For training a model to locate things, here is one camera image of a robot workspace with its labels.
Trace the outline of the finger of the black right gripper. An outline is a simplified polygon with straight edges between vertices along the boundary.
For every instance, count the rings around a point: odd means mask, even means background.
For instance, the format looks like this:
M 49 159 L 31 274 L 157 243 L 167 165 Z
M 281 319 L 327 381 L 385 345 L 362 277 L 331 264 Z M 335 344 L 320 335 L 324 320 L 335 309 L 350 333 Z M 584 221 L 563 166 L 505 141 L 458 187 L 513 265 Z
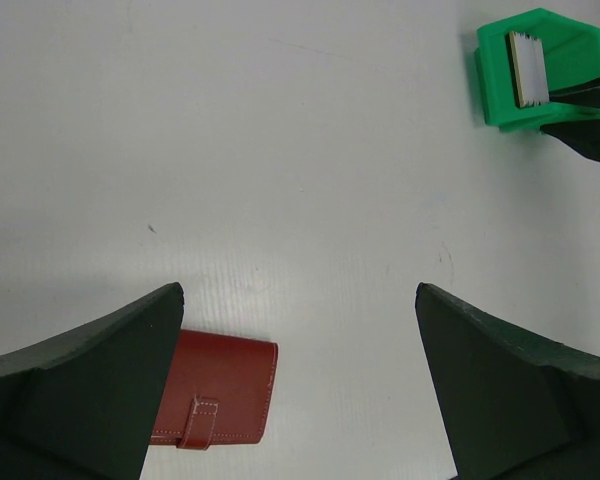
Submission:
M 600 77 L 549 92 L 552 102 L 582 107 L 600 108 Z
M 600 163 L 600 119 L 560 122 L 540 127 L 586 159 Z

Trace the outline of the green plastic bin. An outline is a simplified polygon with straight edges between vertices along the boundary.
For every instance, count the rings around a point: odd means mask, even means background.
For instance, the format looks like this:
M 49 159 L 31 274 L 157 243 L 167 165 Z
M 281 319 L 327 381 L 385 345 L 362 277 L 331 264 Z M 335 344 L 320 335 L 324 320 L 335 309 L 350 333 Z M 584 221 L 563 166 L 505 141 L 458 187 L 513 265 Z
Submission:
M 600 118 L 600 108 L 549 95 L 600 77 L 600 29 L 543 8 L 477 30 L 485 123 L 503 132 Z

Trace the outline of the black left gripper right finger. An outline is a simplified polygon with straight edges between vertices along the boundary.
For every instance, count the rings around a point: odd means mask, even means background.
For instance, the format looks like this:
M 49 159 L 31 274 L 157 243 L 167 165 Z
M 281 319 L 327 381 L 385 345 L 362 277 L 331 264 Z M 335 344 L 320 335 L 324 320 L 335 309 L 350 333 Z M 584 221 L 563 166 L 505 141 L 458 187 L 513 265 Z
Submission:
M 600 479 L 600 357 L 440 287 L 415 312 L 460 479 Z

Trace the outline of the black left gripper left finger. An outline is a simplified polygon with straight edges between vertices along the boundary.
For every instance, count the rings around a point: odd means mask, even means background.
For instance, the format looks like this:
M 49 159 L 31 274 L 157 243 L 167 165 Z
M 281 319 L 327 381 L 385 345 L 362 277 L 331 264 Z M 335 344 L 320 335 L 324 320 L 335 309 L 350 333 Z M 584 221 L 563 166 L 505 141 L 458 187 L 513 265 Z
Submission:
M 0 479 L 137 479 L 184 314 L 179 283 L 0 356 Z

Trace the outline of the white card stack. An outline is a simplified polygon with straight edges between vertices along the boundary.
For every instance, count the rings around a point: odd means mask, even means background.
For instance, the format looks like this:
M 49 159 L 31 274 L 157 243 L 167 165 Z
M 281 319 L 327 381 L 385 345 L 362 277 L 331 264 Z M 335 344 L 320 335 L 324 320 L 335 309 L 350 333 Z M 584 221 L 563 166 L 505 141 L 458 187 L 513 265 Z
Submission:
M 506 42 L 516 106 L 530 108 L 548 103 L 549 87 L 542 40 L 530 34 L 510 31 Z

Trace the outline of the red leather card holder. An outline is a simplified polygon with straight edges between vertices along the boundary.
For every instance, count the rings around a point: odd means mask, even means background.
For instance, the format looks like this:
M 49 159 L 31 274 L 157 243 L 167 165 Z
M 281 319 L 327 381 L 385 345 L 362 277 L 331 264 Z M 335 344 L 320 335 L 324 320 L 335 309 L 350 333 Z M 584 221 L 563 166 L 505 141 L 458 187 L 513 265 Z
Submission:
M 150 444 L 204 451 L 259 443 L 277 360 L 272 342 L 181 331 Z

